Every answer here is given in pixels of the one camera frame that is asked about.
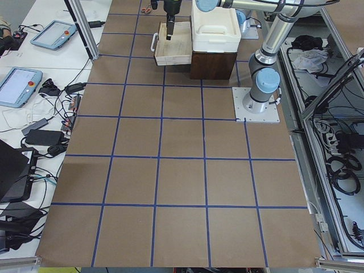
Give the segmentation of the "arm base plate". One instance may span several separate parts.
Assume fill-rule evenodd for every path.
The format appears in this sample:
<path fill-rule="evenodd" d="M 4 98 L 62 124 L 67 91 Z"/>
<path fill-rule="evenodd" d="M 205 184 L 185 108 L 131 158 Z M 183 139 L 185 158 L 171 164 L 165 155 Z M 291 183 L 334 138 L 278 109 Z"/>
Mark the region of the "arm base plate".
<path fill-rule="evenodd" d="M 258 40 L 258 27 L 253 18 L 245 20 L 239 26 L 241 31 L 241 39 L 245 40 Z"/>
<path fill-rule="evenodd" d="M 274 96 L 267 102 L 256 102 L 250 96 L 251 88 L 233 87 L 235 120 L 250 123 L 279 123 L 277 103 Z"/>

